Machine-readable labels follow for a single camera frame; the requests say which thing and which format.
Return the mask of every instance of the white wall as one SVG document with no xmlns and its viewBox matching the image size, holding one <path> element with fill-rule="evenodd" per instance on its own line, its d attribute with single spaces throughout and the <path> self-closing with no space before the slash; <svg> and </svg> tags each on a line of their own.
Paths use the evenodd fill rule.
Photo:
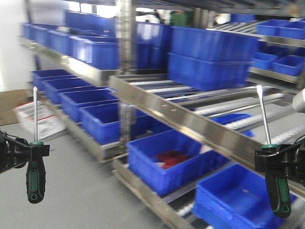
<svg viewBox="0 0 305 229">
<path fill-rule="evenodd" d="M 68 3 L 62 0 L 30 0 L 34 23 L 63 24 L 63 9 Z M 35 70 L 33 56 L 18 43 L 20 22 L 27 21 L 23 0 L 0 1 L 0 91 L 3 86 L 20 85 L 31 79 Z M 42 63 L 43 68 L 58 68 Z"/>
</svg>

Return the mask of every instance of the blue storage bin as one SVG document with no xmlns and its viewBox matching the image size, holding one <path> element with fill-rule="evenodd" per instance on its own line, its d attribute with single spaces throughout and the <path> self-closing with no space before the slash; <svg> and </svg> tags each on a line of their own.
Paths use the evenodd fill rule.
<svg viewBox="0 0 305 229">
<path fill-rule="evenodd" d="M 301 56 L 286 56 L 273 63 L 273 69 L 277 73 L 297 76 L 304 70 L 305 58 Z"/>
<path fill-rule="evenodd" d="M 81 78 L 72 79 L 60 79 L 60 80 L 47 80 L 42 82 L 44 85 L 45 94 L 55 104 L 61 103 L 59 93 L 72 92 L 72 91 L 83 91 L 80 87 L 87 86 L 84 90 L 89 91 L 95 89 L 90 83 L 82 80 Z"/>
<path fill-rule="evenodd" d="M 117 42 L 85 41 L 86 63 L 104 70 L 119 68 L 119 45 Z"/>
<path fill-rule="evenodd" d="M 37 86 L 40 91 L 44 90 L 42 81 L 56 79 L 55 77 L 60 77 L 59 79 L 75 78 L 74 75 L 63 69 L 32 71 L 32 83 Z"/>
<path fill-rule="evenodd" d="M 245 85 L 252 62 L 209 62 L 170 53 L 169 78 L 199 90 Z"/>
<path fill-rule="evenodd" d="M 256 37 L 206 31 L 198 57 L 206 61 L 251 61 L 257 49 L 258 38 Z"/>
<path fill-rule="evenodd" d="M 150 69 L 167 69 L 168 52 L 169 52 L 169 50 L 167 48 L 153 47 L 149 68 Z"/>
<path fill-rule="evenodd" d="M 215 229 L 275 229 L 284 220 L 271 210 L 265 179 L 238 164 L 197 183 L 193 213 Z"/>
<path fill-rule="evenodd" d="M 200 143 L 175 130 L 128 142 L 127 147 L 129 168 L 160 196 L 228 162 L 214 151 L 200 154 Z M 192 158 L 163 169 L 156 164 L 160 162 L 156 155 L 170 150 L 178 150 Z"/>
<path fill-rule="evenodd" d="M 272 68 L 273 62 L 278 59 L 278 56 L 263 52 L 256 52 L 253 57 L 253 67 L 269 70 Z"/>
<path fill-rule="evenodd" d="M 279 29 L 280 37 L 305 39 L 305 21 L 295 21 Z"/>
<path fill-rule="evenodd" d="M 254 14 L 231 13 L 230 22 L 251 22 L 255 20 Z"/>
<path fill-rule="evenodd" d="M 118 104 L 105 104 L 81 108 L 81 125 L 96 141 L 104 145 L 120 140 L 120 122 Z M 170 127 L 137 111 L 137 123 L 132 127 L 132 139 L 150 131 L 159 133 Z"/>
<path fill-rule="evenodd" d="M 288 55 L 289 48 L 286 47 L 279 47 L 279 46 L 269 46 L 262 50 L 262 52 L 272 55 L 277 55 L 278 57 L 283 57 Z"/>
<path fill-rule="evenodd" d="M 70 35 L 55 30 L 48 31 L 48 33 L 50 34 L 50 48 L 71 56 Z"/>
<path fill-rule="evenodd" d="M 109 90 L 92 90 L 60 93 L 61 108 L 75 122 L 80 122 L 81 107 L 111 104 L 118 102 Z"/>
<path fill-rule="evenodd" d="M 87 61 L 86 41 L 92 42 L 118 42 L 116 38 L 105 36 L 70 36 L 72 57 L 80 60 Z"/>
<path fill-rule="evenodd" d="M 252 117 L 252 114 L 243 114 L 243 113 L 233 113 L 233 114 L 226 114 L 220 117 L 213 118 L 215 122 L 218 122 L 222 125 L 226 125 L 228 123 L 236 122 L 238 120 L 242 120 L 244 118 Z M 242 134 L 247 135 L 248 137 L 254 137 L 254 133 L 252 130 L 243 131 Z"/>
<path fill-rule="evenodd" d="M 174 27 L 172 52 L 206 61 L 251 61 L 258 38 L 239 34 Z"/>
<path fill-rule="evenodd" d="M 198 58 L 206 30 L 173 26 L 172 53 Z"/>
<path fill-rule="evenodd" d="M 138 42 L 152 44 L 155 47 L 170 49 L 173 29 L 170 25 L 159 23 L 137 23 Z"/>
<path fill-rule="evenodd" d="M 138 68 L 148 68 L 150 66 L 153 51 L 152 44 L 137 43 L 137 66 Z"/>
<path fill-rule="evenodd" d="M 271 19 L 257 24 L 256 33 L 268 36 L 278 36 L 280 33 L 280 27 L 284 27 L 288 24 L 290 24 L 290 21 Z"/>
<path fill-rule="evenodd" d="M 303 57 L 305 57 L 305 48 L 303 48 L 303 47 L 297 48 L 297 49 L 293 52 L 293 55 L 294 55 L 294 56 L 303 56 Z"/>
<path fill-rule="evenodd" d="M 25 38 L 28 38 L 30 40 L 31 39 L 31 24 L 30 23 L 26 23 L 26 22 L 22 22 L 20 23 L 20 28 L 21 28 L 21 35 L 24 36 Z"/>
</svg>

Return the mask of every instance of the red item in bin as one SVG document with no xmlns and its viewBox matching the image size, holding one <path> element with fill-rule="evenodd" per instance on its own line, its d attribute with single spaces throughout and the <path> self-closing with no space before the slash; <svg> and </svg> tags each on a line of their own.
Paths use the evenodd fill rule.
<svg viewBox="0 0 305 229">
<path fill-rule="evenodd" d="M 165 163 L 162 166 L 162 168 L 164 168 L 164 169 L 170 168 L 174 165 L 177 165 L 177 164 L 191 158 L 190 156 L 185 155 L 185 154 L 179 152 L 178 150 L 167 151 L 165 153 L 158 154 L 156 156 L 158 159 L 160 159 L 162 162 Z"/>
</svg>

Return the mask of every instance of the screwdriver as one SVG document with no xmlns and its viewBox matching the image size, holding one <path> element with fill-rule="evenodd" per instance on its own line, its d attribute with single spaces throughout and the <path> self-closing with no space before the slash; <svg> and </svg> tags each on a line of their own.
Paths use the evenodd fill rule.
<svg viewBox="0 0 305 229">
<path fill-rule="evenodd" d="M 268 128 L 266 111 L 263 100 L 263 89 L 261 85 L 257 85 L 257 94 L 261 105 L 267 145 L 263 145 L 262 149 L 267 155 L 277 153 L 277 145 L 271 144 L 271 138 Z M 277 176 L 269 169 L 265 170 L 265 181 L 268 190 L 270 205 L 273 213 L 281 218 L 287 218 L 291 212 L 291 199 L 287 179 Z"/>
<path fill-rule="evenodd" d="M 37 118 L 37 87 L 33 88 L 34 100 L 34 141 L 30 143 L 31 146 L 41 146 L 42 141 L 38 141 L 38 118 Z M 29 161 L 26 174 L 27 194 L 28 200 L 32 204 L 41 202 L 44 198 L 46 170 L 43 164 L 42 157 L 39 160 Z"/>
</svg>

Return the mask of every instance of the gray floor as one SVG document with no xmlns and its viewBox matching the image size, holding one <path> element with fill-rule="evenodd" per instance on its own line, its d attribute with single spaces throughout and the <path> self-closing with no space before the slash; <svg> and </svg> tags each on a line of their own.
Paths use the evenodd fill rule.
<svg viewBox="0 0 305 229">
<path fill-rule="evenodd" d="M 2 131 L 32 140 L 19 124 Z M 0 175 L 2 229 L 168 229 L 111 172 L 110 162 L 98 163 L 73 137 L 44 141 L 50 144 L 45 199 L 27 201 L 26 167 Z"/>
</svg>

